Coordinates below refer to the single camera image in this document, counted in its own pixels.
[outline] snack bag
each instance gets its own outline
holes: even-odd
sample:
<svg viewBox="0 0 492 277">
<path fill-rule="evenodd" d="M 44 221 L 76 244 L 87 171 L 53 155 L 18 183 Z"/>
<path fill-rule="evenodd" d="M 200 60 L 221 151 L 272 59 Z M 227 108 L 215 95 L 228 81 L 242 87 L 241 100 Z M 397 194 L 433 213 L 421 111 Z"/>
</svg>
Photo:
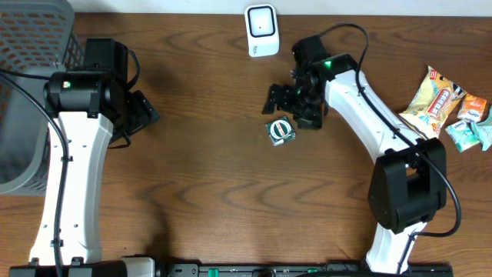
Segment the snack bag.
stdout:
<svg viewBox="0 0 492 277">
<path fill-rule="evenodd" d="M 422 138 L 436 138 L 453 108 L 466 94 L 462 88 L 429 66 L 429 72 L 414 100 L 400 117 Z"/>
<path fill-rule="evenodd" d="M 467 94 L 461 103 L 458 118 L 466 122 L 479 122 L 485 111 L 487 100 Z"/>
<path fill-rule="evenodd" d="M 480 143 L 464 120 L 449 125 L 446 127 L 446 132 L 453 139 L 460 153 Z"/>
<path fill-rule="evenodd" d="M 492 108 L 489 111 L 489 117 L 480 123 L 472 122 L 471 129 L 482 142 L 482 151 L 487 151 L 490 145 L 492 145 Z"/>
</svg>

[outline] orange candy package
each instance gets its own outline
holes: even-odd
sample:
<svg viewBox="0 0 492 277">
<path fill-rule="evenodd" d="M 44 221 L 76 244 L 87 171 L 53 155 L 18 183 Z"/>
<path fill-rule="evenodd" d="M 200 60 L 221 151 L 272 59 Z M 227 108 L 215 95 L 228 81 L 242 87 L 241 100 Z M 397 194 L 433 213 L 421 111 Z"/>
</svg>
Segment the orange candy package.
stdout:
<svg viewBox="0 0 492 277">
<path fill-rule="evenodd" d="M 466 122 L 479 122 L 485 111 L 487 100 L 473 95 L 466 95 L 461 104 L 458 118 Z"/>
</svg>

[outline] white motion sensor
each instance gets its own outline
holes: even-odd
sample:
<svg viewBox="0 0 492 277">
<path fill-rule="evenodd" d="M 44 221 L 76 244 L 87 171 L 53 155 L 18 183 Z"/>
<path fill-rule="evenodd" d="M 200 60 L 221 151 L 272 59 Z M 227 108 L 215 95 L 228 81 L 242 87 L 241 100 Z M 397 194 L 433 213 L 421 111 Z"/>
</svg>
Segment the white motion sensor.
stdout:
<svg viewBox="0 0 492 277">
<path fill-rule="evenodd" d="M 251 57 L 275 55 L 280 48 L 277 12 L 272 5 L 252 5 L 244 12 Z"/>
</svg>

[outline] mint candy wrapper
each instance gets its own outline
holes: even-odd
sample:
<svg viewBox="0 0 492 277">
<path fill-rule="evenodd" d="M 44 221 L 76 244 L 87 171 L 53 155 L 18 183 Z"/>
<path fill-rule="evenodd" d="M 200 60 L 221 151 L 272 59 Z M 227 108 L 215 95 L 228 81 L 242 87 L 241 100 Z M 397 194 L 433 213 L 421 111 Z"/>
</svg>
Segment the mint candy wrapper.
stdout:
<svg viewBox="0 0 492 277">
<path fill-rule="evenodd" d="M 266 124 L 265 127 L 268 136 L 275 147 L 295 139 L 295 130 L 287 116 L 275 120 L 274 122 L 270 122 Z"/>
<path fill-rule="evenodd" d="M 460 153 L 480 143 L 464 120 L 449 125 L 446 127 L 446 132 L 453 139 Z"/>
<path fill-rule="evenodd" d="M 489 111 L 489 117 L 480 123 L 471 123 L 471 129 L 482 142 L 482 151 L 487 151 L 492 145 L 492 107 Z"/>
</svg>

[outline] candy wrapper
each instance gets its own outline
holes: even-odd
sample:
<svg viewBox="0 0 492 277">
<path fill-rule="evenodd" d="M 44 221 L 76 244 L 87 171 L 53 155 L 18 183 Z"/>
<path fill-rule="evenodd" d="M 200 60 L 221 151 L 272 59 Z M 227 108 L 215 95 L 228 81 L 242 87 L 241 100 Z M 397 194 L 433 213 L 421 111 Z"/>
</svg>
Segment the candy wrapper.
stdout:
<svg viewBox="0 0 492 277">
<path fill-rule="evenodd" d="M 460 153 L 480 143 L 464 120 L 449 125 L 446 127 L 446 132 L 453 139 Z"/>
<path fill-rule="evenodd" d="M 458 85 L 429 66 L 414 100 L 401 119 L 424 139 L 439 137 L 440 128 L 454 107 L 467 94 Z"/>
<path fill-rule="evenodd" d="M 266 124 L 265 128 L 274 146 L 283 145 L 295 139 L 295 130 L 287 116 Z"/>
<path fill-rule="evenodd" d="M 492 108 L 489 111 L 489 117 L 480 123 L 472 122 L 471 129 L 482 142 L 482 151 L 487 151 L 492 145 Z"/>
<path fill-rule="evenodd" d="M 479 122 L 485 111 L 487 100 L 467 94 L 461 103 L 458 118 L 466 122 Z"/>
</svg>

